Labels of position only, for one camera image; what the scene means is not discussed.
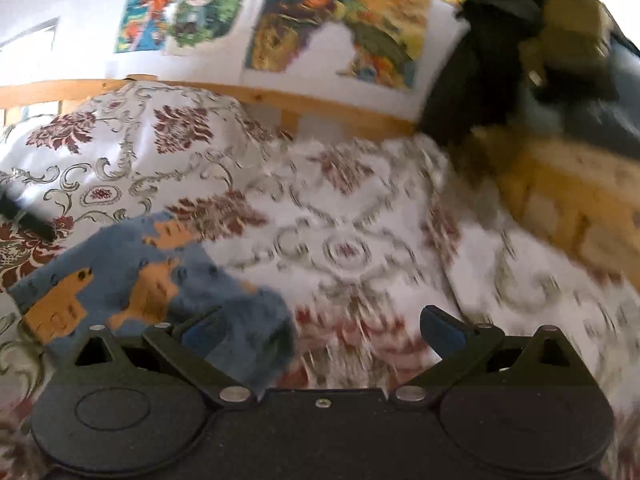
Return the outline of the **colourful cartoon poster left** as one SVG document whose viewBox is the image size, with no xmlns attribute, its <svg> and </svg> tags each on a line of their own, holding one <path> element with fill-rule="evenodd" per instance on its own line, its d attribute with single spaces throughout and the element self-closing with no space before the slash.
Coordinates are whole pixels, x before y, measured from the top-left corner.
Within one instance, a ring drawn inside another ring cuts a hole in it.
<svg viewBox="0 0 640 480">
<path fill-rule="evenodd" d="M 191 55 L 232 34 L 247 0 L 126 0 L 117 53 Z"/>
</svg>

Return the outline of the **blue pants with orange trucks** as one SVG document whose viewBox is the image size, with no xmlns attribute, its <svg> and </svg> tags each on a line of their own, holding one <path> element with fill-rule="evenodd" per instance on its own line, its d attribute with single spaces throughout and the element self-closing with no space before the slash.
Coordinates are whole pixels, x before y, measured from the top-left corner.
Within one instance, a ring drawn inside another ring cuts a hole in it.
<svg viewBox="0 0 640 480">
<path fill-rule="evenodd" d="M 209 362 L 256 393 L 295 350 L 291 311 L 273 290 L 234 278 L 168 212 L 99 229 L 9 289 L 29 335 L 64 359 L 90 327 L 132 337 L 221 307 L 229 331 Z"/>
</svg>

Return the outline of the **colourful cartoon poster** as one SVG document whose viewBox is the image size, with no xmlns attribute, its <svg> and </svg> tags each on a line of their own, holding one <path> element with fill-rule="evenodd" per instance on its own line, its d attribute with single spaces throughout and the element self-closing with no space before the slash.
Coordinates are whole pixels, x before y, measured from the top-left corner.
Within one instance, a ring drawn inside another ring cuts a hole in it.
<svg viewBox="0 0 640 480">
<path fill-rule="evenodd" d="M 191 55 L 232 34 L 247 0 L 126 0 L 117 53 Z"/>
<path fill-rule="evenodd" d="M 262 0 L 245 67 L 303 73 L 327 62 L 337 76 L 410 91 L 431 0 Z"/>
</svg>

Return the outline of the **white floral bedspread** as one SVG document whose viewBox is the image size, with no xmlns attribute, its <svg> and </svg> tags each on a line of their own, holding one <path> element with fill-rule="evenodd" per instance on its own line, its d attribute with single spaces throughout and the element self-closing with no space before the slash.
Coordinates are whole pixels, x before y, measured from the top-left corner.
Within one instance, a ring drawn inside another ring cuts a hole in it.
<svg viewBox="0 0 640 480">
<path fill-rule="evenodd" d="M 41 474 L 17 429 L 52 374 L 18 286 L 100 229 L 157 212 L 237 280 L 282 296 L 298 330 L 285 387 L 413 378 L 436 362 L 419 338 L 424 304 L 516 336 L 559 326 L 614 410 L 605 473 L 638 477 L 638 292 L 519 226 L 491 183 L 468 188 L 426 136 L 292 139 L 230 96 L 137 81 L 3 112 L 1 181 L 56 234 L 1 226 L 3 477 Z"/>
</svg>

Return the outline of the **olive green bag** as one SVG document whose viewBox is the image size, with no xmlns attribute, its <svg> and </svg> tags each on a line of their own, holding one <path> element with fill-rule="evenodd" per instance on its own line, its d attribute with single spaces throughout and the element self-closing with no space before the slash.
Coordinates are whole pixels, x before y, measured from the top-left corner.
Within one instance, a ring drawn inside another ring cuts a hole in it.
<svg viewBox="0 0 640 480">
<path fill-rule="evenodd" d="M 615 98 L 612 33 L 613 19 L 599 0 L 544 0 L 538 32 L 518 46 L 536 100 L 567 104 Z"/>
</svg>

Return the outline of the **colourful cartoon poster right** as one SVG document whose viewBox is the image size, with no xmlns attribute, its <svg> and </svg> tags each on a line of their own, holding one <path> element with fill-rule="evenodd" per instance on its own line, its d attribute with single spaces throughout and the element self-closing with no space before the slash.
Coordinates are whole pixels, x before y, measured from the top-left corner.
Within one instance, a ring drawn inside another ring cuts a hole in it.
<svg viewBox="0 0 640 480">
<path fill-rule="evenodd" d="M 303 73 L 327 62 L 337 76 L 410 91 L 431 0 L 262 0 L 245 67 Z"/>
</svg>

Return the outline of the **wooden bed frame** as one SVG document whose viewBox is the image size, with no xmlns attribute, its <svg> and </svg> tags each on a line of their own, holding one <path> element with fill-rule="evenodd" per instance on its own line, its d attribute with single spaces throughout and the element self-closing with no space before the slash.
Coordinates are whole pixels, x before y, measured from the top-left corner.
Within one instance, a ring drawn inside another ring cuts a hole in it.
<svg viewBox="0 0 640 480">
<path fill-rule="evenodd" d="M 352 136 L 382 141 L 419 130 L 416 122 L 366 108 L 231 84 L 203 89 L 242 103 L 280 110 L 280 125 L 296 133 L 300 118 L 325 117 Z M 547 228 L 567 255 L 639 281 L 639 166 L 628 158 L 584 144 L 526 136 L 513 143 L 498 128 L 476 133 L 497 185 L 515 220 Z"/>
</svg>

